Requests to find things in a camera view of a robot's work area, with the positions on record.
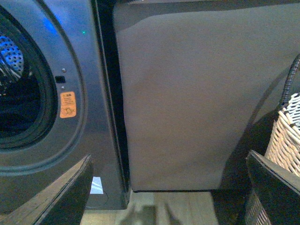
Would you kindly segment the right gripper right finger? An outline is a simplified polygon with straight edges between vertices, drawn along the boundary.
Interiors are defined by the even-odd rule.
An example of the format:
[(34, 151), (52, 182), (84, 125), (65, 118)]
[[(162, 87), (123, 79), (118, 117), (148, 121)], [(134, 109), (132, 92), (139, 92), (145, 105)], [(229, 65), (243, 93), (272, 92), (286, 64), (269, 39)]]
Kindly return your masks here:
[(300, 178), (256, 151), (247, 156), (247, 170), (272, 225), (300, 223)]

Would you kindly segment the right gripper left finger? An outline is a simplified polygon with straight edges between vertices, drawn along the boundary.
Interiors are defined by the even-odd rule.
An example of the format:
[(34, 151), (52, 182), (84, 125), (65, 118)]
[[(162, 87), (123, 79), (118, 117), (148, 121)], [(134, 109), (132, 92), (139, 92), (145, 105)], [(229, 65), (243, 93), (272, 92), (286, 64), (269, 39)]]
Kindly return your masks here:
[(92, 180), (93, 159), (88, 154), (0, 223), (79, 225), (89, 199)]

